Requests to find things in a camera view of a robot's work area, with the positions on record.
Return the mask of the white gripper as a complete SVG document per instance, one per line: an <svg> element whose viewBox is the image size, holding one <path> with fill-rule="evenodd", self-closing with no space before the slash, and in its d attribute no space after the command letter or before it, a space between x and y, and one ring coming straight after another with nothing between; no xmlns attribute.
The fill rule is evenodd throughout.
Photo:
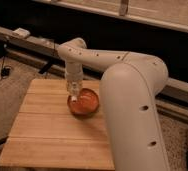
<svg viewBox="0 0 188 171"><path fill-rule="evenodd" d="M66 62L65 63L65 79L67 80L67 91L72 94L71 87L77 87L77 92L80 93L83 86L83 68L80 63Z"/></svg>

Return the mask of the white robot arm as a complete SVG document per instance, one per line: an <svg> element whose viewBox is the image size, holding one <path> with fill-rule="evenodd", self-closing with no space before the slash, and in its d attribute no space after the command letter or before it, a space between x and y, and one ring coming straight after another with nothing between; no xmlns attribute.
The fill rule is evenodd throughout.
<svg viewBox="0 0 188 171"><path fill-rule="evenodd" d="M83 66L103 73L99 94L115 171L170 171L155 104L168 80L165 63L142 53L89 49L81 38L57 52L72 95L80 90Z"/></svg>

